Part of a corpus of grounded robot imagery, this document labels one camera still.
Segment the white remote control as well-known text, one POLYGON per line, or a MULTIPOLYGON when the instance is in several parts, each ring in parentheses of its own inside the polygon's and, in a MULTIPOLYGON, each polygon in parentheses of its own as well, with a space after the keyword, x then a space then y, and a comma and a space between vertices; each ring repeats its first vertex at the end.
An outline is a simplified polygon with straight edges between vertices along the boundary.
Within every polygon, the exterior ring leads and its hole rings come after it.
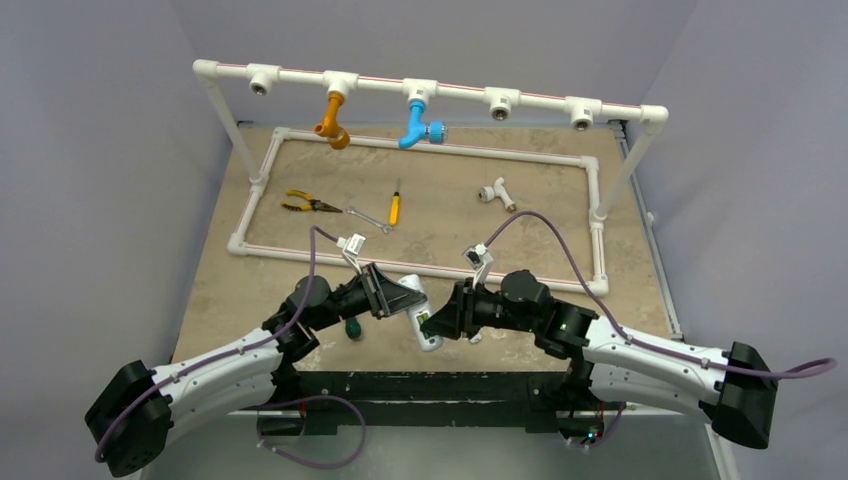
MULTIPOLYGON (((419 293, 424 292, 421 279, 416 274, 401 277, 398 282, 405 287, 418 291, 419 293)), ((408 309, 406 313, 415 339, 422 351, 433 352, 443 345, 444 340, 441 336, 424 333, 421 329, 423 323, 429 319, 430 314, 432 313, 431 305, 428 300, 408 309)))

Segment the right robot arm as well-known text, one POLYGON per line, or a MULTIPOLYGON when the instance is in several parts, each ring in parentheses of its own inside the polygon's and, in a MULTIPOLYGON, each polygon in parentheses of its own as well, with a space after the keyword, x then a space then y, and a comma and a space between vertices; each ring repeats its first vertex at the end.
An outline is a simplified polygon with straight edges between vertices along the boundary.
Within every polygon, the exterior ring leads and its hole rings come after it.
POLYGON ((421 324, 452 340, 483 328, 530 333, 545 354, 569 363, 553 390, 569 410, 638 403, 690 415, 744 447, 769 445, 776 380, 758 351, 674 342, 633 329, 616 330, 606 316, 555 298, 529 271, 508 274, 492 292, 470 280, 421 324))

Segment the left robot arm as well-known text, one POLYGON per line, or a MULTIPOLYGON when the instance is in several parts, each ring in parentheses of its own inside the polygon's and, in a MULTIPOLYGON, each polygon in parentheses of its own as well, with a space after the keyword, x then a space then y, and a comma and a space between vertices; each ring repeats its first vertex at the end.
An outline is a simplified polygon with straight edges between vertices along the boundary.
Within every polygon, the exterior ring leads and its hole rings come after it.
POLYGON ((262 325, 232 343, 182 362, 118 370, 84 416, 95 459, 117 477, 133 474, 179 435, 230 412, 304 397, 295 363, 317 348, 315 331, 369 313, 391 317, 424 304, 426 294, 369 263, 336 288, 302 278, 262 325))

